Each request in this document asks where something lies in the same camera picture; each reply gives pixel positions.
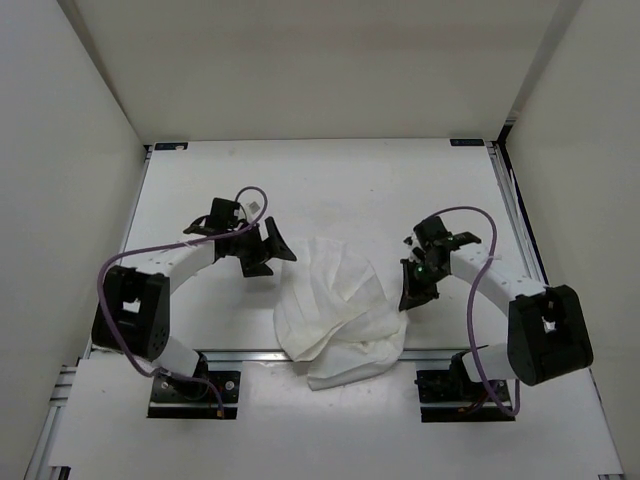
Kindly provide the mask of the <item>white pleated skirt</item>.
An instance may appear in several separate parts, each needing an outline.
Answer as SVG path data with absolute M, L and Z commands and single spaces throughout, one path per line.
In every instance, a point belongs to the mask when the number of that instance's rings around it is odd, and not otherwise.
M 352 245 L 322 237 L 296 239 L 292 250 L 297 260 L 282 266 L 273 325 L 289 359 L 308 365 L 309 389 L 389 371 L 404 349 L 408 318 L 372 263 Z

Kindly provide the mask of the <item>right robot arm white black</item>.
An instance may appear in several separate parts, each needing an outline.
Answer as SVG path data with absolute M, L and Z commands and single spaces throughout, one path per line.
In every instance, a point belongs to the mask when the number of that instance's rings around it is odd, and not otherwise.
M 400 261 L 403 287 L 401 311 L 438 298 L 437 284 L 452 276 L 471 286 L 506 317 L 506 340 L 477 346 L 453 361 L 449 387 L 470 400 L 487 381 L 518 380 L 535 386 L 590 367 L 594 353 L 577 292 L 567 285 L 552 287 L 515 273 L 484 244 L 430 249 L 414 247 Z

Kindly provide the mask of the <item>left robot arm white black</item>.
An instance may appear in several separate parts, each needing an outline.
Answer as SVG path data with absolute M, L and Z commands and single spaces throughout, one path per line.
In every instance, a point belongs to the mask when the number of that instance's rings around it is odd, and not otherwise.
M 103 295 L 112 321 L 97 309 L 92 343 L 122 353 L 112 332 L 117 329 L 134 360 L 144 360 L 153 370 L 175 378 L 175 388 L 186 399 L 205 396 L 210 377 L 202 370 L 201 355 L 170 334 L 171 295 L 199 271 L 225 257 L 237 258 L 246 278 L 271 276 L 273 270 L 267 262 L 273 258 L 294 262 L 296 255 L 275 220 L 268 217 L 265 226 L 267 236 L 262 237 L 259 224 L 237 211 L 225 220 L 202 216 L 184 230 L 178 248 L 153 256 L 147 271 L 110 267 L 104 277 Z

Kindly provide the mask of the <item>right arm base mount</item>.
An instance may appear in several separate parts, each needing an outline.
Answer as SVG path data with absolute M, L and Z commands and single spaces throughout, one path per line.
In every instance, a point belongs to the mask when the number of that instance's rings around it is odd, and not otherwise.
M 515 418 L 500 410 L 481 382 L 472 382 L 462 362 L 463 352 L 454 355 L 449 366 L 418 369 L 414 381 L 418 390 L 422 423 L 511 422 Z

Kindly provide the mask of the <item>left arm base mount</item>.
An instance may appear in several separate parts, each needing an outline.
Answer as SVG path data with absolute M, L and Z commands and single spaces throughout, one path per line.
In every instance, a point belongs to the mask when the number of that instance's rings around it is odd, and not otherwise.
M 241 371 L 224 367 L 208 371 L 208 380 L 219 397 L 205 384 L 179 382 L 166 377 L 153 380 L 147 417 L 151 419 L 235 420 Z

